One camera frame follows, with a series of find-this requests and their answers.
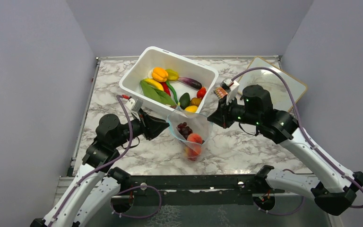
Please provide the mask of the purple grape bunch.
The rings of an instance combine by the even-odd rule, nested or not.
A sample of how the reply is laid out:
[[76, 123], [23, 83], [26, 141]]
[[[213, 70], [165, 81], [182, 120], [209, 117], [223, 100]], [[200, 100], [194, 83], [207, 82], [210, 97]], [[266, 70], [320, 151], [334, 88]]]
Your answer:
[[186, 122], [179, 123], [177, 125], [177, 131], [187, 140], [187, 137], [193, 133], [193, 130], [188, 126]]

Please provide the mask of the clear zip top bag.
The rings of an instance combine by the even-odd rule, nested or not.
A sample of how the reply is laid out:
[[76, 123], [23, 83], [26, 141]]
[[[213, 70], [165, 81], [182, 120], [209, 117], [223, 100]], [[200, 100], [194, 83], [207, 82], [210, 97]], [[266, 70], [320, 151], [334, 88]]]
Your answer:
[[207, 117], [178, 106], [167, 116], [166, 122], [171, 134], [182, 144], [181, 156], [190, 162], [200, 161], [213, 129]]

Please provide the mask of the peach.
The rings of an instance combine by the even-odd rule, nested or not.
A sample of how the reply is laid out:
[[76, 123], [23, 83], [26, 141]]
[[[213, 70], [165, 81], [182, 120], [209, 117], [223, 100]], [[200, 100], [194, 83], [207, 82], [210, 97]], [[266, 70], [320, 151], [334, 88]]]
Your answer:
[[202, 144], [203, 143], [203, 138], [199, 134], [197, 134], [197, 133], [191, 133], [187, 137], [187, 141], [193, 142], [193, 143]]

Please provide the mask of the red apple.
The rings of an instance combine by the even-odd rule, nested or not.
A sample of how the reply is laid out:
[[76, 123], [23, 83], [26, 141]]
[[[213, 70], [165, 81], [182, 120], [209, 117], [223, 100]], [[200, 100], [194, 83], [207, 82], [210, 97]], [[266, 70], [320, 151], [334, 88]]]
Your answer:
[[201, 155], [201, 152], [202, 152], [201, 146], [194, 146], [193, 148], [185, 146], [183, 155], [186, 159], [190, 161], [197, 161]]

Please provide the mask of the orange bell pepper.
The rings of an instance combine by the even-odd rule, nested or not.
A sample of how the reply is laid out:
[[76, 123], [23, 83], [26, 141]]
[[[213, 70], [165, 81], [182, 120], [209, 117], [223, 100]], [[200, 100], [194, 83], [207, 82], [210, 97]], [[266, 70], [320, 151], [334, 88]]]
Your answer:
[[165, 69], [155, 67], [151, 73], [151, 77], [157, 82], [166, 82], [168, 80], [169, 74]]

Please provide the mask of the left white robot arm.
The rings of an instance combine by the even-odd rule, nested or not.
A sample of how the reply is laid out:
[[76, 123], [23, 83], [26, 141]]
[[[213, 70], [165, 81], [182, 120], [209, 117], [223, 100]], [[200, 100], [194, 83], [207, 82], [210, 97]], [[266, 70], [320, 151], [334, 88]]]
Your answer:
[[122, 124], [115, 114], [99, 120], [96, 137], [83, 157], [76, 177], [58, 203], [43, 218], [36, 218], [32, 227], [84, 227], [98, 210], [115, 194], [124, 194], [130, 187], [130, 174], [113, 167], [122, 155], [117, 148], [143, 135], [147, 140], [159, 136], [169, 123], [143, 110], [134, 120]]

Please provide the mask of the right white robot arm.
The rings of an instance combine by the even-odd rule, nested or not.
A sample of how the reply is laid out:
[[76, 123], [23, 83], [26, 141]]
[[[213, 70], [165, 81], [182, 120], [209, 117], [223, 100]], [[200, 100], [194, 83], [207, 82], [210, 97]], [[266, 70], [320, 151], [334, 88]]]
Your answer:
[[234, 123], [254, 125], [256, 133], [294, 154], [313, 176], [305, 177], [263, 166], [254, 176], [259, 192], [280, 189], [314, 200], [324, 212], [338, 216], [350, 208], [363, 186], [363, 173], [346, 169], [326, 153], [299, 127], [288, 112], [274, 109], [270, 93], [262, 86], [251, 85], [242, 92], [244, 103], [219, 99], [208, 120], [222, 128]]

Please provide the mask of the green leaf vegetable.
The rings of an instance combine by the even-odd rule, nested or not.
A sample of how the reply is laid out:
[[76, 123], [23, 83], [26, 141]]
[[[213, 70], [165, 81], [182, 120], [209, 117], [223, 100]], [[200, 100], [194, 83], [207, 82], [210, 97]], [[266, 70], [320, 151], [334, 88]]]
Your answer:
[[140, 81], [140, 86], [142, 88], [145, 97], [157, 101], [163, 105], [176, 106], [177, 104], [174, 100], [164, 91], [154, 88], [145, 81]]

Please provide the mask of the yellow lemon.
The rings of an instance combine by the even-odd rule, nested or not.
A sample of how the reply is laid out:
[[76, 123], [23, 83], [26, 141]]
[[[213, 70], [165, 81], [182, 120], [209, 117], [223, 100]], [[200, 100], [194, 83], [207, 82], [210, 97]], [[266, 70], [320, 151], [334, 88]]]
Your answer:
[[188, 106], [184, 109], [184, 111], [195, 113], [197, 111], [198, 107], [195, 105]]

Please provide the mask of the red strawberry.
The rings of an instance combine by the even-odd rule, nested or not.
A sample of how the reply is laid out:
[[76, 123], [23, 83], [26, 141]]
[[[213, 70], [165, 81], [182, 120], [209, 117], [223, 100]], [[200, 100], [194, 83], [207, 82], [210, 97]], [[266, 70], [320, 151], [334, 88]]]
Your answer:
[[196, 97], [202, 99], [206, 95], [206, 88], [202, 87], [200, 90], [197, 91]]

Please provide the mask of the green avocado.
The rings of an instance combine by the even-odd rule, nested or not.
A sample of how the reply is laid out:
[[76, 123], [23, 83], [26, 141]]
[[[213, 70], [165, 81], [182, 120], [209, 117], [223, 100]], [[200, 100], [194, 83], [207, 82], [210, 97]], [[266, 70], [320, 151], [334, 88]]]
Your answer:
[[179, 98], [179, 103], [180, 103], [180, 108], [181, 109], [185, 109], [188, 106], [190, 106], [190, 94], [189, 93], [184, 93], [180, 98]]

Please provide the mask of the green chili pepper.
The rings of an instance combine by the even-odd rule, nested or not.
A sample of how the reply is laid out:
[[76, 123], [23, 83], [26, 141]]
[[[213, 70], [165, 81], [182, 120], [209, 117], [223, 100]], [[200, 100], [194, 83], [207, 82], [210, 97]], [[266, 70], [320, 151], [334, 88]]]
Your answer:
[[166, 81], [166, 84], [168, 85], [171, 93], [173, 94], [173, 99], [174, 99], [175, 103], [178, 104], [179, 100], [178, 100], [177, 93], [176, 93], [174, 87], [170, 84], [170, 82], [168, 80]]

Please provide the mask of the red chili pepper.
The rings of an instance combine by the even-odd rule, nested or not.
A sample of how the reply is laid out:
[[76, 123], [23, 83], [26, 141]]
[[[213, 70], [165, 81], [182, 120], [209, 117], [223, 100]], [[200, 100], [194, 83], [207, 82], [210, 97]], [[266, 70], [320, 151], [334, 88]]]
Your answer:
[[162, 85], [162, 87], [163, 87], [163, 89], [164, 89], [164, 92], [165, 92], [168, 96], [172, 96], [172, 95], [171, 95], [171, 92], [170, 92], [170, 89], [169, 89], [169, 87], [168, 87], [168, 85], [167, 85], [165, 82], [161, 82], [160, 84]]

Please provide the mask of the yellow banana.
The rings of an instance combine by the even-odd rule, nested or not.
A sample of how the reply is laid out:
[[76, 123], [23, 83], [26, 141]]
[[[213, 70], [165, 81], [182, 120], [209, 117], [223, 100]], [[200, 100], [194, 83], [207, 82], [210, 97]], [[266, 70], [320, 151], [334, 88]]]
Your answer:
[[143, 81], [161, 91], [164, 91], [162, 84], [154, 79], [147, 78], [147, 79], [143, 79]]

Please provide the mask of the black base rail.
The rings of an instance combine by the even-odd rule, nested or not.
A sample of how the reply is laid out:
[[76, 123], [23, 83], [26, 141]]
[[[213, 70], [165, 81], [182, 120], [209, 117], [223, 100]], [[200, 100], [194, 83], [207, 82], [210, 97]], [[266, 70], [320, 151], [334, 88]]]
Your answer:
[[109, 177], [121, 186], [120, 196], [133, 206], [252, 205], [254, 195], [283, 193], [242, 175], [130, 175], [116, 167]]

